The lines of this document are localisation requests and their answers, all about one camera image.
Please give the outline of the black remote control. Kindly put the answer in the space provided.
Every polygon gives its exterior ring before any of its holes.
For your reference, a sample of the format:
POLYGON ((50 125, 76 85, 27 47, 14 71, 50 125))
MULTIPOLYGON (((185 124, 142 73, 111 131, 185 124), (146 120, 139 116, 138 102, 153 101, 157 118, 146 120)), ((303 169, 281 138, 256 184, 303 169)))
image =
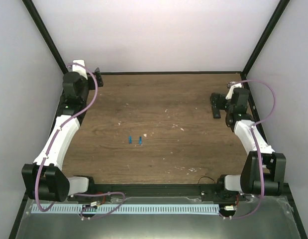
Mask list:
POLYGON ((217 107, 212 107, 212 115, 214 119, 220 119, 220 110, 217 107))

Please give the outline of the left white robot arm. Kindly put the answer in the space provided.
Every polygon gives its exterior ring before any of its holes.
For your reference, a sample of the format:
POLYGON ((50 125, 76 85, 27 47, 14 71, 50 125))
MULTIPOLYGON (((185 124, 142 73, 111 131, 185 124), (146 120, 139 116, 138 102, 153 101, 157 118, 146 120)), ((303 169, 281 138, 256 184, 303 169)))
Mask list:
POLYGON ((89 73, 80 63, 74 63, 72 71, 63 76, 63 92, 51 134, 34 162, 25 164, 21 170, 30 199, 63 202, 74 194, 85 201, 95 197, 92 177, 66 177, 62 166, 69 145, 92 105, 88 102, 89 92, 102 86, 99 68, 89 73))

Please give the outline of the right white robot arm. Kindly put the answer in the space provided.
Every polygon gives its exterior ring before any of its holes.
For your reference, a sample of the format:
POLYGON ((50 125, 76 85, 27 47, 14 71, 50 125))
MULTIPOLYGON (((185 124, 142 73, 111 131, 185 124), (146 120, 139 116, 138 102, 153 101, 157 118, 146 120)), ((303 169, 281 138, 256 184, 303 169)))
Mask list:
POLYGON ((210 103, 215 119, 226 112, 226 126, 240 139, 247 158, 239 175, 221 175, 216 196, 228 200, 233 191, 244 194, 280 196, 284 186, 286 158, 265 141, 248 110, 249 90, 231 87, 227 95, 212 93, 210 103))

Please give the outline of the left black frame post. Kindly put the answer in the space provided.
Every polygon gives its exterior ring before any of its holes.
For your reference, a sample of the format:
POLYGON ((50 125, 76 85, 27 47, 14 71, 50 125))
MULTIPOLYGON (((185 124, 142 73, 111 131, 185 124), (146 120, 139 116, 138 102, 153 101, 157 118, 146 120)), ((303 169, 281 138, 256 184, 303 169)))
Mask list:
POLYGON ((44 39, 47 47, 49 48, 55 62, 57 63, 59 69, 63 74, 68 72, 64 60, 62 59, 48 29, 46 28, 44 21, 42 20, 34 2, 32 0, 22 0, 24 6, 26 7, 29 15, 31 16, 34 24, 36 25, 38 31, 40 32, 42 38, 44 39))

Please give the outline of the black frame post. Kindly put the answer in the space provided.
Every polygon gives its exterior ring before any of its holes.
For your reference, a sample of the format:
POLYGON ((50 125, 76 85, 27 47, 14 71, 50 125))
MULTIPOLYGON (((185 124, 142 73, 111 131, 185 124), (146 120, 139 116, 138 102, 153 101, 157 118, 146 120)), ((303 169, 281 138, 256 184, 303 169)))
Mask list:
POLYGON ((26 7, 29 15, 31 16, 34 24, 36 25, 38 31, 40 32, 42 38, 44 39, 47 47, 49 48, 55 62, 57 63, 59 69, 63 74, 68 72, 64 60, 62 59, 48 29, 46 28, 44 21, 42 20, 34 2, 32 0, 22 0, 24 6, 26 7))
POLYGON ((242 70, 242 75, 248 75, 254 63, 256 62, 258 56, 260 55, 262 49, 264 48, 266 42, 268 41, 271 33, 273 32, 275 26, 279 22, 281 16, 283 15, 285 9, 287 8, 290 0, 280 0, 273 11, 265 29, 263 30, 254 50, 252 51, 245 67, 242 70))

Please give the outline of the black aluminium front rail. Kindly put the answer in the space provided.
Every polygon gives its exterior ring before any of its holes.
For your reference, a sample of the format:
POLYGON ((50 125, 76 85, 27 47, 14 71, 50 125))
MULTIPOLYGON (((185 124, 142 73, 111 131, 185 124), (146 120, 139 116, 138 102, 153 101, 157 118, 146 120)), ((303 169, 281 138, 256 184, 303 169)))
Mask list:
POLYGON ((96 184, 96 192, 123 192, 127 197, 180 197, 213 194, 215 184, 96 184))

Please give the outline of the right black frame post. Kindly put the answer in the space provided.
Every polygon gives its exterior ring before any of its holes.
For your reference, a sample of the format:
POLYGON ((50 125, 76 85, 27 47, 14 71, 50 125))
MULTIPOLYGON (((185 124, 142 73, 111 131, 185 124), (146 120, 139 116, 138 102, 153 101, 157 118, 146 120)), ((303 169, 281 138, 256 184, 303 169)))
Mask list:
POLYGON ((266 42, 268 41, 271 33, 273 32, 275 26, 279 22, 281 16, 283 15, 285 9, 287 8, 290 0, 280 0, 273 11, 265 29, 263 30, 254 50, 252 51, 245 67, 242 70, 242 75, 248 75, 254 63, 256 62, 258 56, 260 55, 262 49, 264 48, 266 42))

